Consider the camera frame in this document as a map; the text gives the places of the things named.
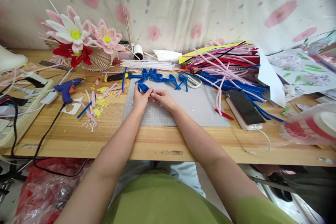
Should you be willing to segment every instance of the red flower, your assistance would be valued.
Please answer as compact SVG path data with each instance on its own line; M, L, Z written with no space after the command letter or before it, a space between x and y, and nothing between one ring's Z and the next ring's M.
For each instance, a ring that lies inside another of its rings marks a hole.
M60 55L66 58L71 58L71 66L75 68L80 62L84 61L85 64L92 65L90 55L93 51L86 46L79 53L72 50L72 44L60 44L58 48L53 50L53 54Z

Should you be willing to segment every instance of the phone screen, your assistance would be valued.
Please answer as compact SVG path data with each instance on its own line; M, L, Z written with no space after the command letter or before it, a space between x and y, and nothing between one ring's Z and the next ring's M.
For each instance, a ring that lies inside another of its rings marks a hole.
M248 125L265 123L263 117L241 90L229 90L226 93Z

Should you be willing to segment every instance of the glue gun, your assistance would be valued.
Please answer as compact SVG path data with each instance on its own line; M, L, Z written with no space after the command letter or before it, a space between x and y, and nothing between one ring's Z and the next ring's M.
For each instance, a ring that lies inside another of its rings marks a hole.
M54 88L58 92L62 92L62 100L64 103L71 103L72 99L70 97L70 93L74 92L74 86L80 84L86 78L77 78L73 80L69 80L67 82L62 83L61 85L56 85Z

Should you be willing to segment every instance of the plastic bag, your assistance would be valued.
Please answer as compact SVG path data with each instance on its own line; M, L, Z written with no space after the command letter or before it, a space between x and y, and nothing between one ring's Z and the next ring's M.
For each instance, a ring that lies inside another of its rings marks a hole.
M336 103L318 104L280 125L280 135L297 144L336 144Z
M84 159L51 158L37 164L51 171L76 174ZM54 175L31 165L19 196L19 204L12 224L52 224L56 221L75 188L90 168L87 162L75 177Z

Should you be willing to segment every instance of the tape roll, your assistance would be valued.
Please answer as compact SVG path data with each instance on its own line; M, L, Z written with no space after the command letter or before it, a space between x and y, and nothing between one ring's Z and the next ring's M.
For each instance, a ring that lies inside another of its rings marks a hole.
M144 58L144 52L143 52L143 50L142 50L141 45L136 44L136 45L133 47L133 52L134 52L134 54L135 54L136 56L139 57L140 60L142 60L142 59Z

